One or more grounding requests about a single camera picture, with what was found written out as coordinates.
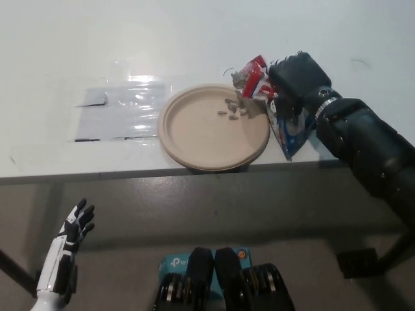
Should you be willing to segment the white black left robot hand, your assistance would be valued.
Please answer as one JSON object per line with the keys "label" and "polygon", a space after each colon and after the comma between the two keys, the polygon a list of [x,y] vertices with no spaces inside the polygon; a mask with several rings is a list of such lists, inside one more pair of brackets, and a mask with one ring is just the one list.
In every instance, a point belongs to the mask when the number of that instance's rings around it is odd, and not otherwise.
{"label": "white black left robot hand", "polygon": [[87,233],[94,228],[93,205],[87,200],[78,202],[64,220],[53,238],[38,280],[37,291],[65,295],[70,288],[75,268],[75,257]]}

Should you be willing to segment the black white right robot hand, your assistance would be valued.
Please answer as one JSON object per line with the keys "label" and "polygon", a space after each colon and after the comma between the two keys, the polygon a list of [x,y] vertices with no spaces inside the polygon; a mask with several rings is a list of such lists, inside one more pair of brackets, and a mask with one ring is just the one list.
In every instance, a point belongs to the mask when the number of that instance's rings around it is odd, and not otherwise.
{"label": "black white right robot hand", "polygon": [[314,117],[325,101],[341,97],[307,52],[300,51],[271,65],[268,77],[278,92],[277,110],[286,118],[297,117],[303,111]]}

